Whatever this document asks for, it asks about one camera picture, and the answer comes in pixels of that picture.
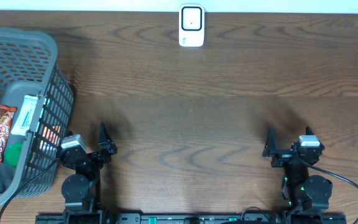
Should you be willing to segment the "orange snack sachet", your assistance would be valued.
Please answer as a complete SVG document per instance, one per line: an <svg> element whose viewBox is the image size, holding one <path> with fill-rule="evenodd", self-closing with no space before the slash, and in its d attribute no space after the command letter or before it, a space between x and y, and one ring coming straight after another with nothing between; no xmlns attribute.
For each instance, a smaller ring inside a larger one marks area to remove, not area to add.
<svg viewBox="0 0 358 224"><path fill-rule="evenodd" d="M52 128L44 127L42 131L42 137L46 140L58 145L58 142L60 140L59 134L61 131L61 126L52 126Z"/></svg>

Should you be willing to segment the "white teal snack packet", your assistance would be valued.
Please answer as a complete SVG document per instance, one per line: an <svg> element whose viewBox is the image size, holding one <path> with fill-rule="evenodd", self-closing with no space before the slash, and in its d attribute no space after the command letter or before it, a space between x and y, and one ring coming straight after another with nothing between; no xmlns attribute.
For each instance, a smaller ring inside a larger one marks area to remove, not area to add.
<svg viewBox="0 0 358 224"><path fill-rule="evenodd" d="M14 123L11 134L25 136L30 129L30 124L37 106L38 98L36 96L25 95L19 115Z"/></svg>

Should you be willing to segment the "green lidded round jar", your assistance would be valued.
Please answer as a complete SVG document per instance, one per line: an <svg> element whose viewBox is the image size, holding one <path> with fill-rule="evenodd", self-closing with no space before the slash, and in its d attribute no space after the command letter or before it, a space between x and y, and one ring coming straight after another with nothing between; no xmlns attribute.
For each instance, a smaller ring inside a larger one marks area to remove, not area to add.
<svg viewBox="0 0 358 224"><path fill-rule="evenodd" d="M17 167L19 159L21 157L22 143L12 144L6 149L4 154L4 161L6 164Z"/></svg>

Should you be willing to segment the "red Top chocolate bar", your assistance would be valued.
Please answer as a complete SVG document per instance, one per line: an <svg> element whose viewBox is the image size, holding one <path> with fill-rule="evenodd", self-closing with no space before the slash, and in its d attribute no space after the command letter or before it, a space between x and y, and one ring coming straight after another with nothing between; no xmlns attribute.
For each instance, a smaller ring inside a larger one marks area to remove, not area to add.
<svg viewBox="0 0 358 224"><path fill-rule="evenodd" d="M11 133L11 126L16 110L17 108L15 107L0 106L0 164L3 160L4 150Z"/></svg>

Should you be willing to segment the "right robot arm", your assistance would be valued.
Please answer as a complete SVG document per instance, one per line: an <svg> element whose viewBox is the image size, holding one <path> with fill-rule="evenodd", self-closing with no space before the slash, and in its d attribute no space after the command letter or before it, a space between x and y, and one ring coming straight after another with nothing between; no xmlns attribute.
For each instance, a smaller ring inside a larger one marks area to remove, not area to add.
<svg viewBox="0 0 358 224"><path fill-rule="evenodd" d="M282 197L290 208L277 216L282 223L322 223L322 212L329 208L333 184L320 175L309 175L308 168L319 161L324 145L310 127L289 149L279 149L272 128L268 128L262 155L271 157L272 167L282 167Z"/></svg>

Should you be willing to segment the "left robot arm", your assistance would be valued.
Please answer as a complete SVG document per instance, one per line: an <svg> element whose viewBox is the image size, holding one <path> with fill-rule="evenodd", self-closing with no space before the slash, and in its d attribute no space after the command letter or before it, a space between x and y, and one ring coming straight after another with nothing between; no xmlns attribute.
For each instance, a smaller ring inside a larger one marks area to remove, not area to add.
<svg viewBox="0 0 358 224"><path fill-rule="evenodd" d="M101 203L101 169L117 153L104 123L99 125L98 145L101 150L87 153L83 138L75 134L65 137L57 151L61 165L75 171L62 183L64 223L115 222L114 215Z"/></svg>

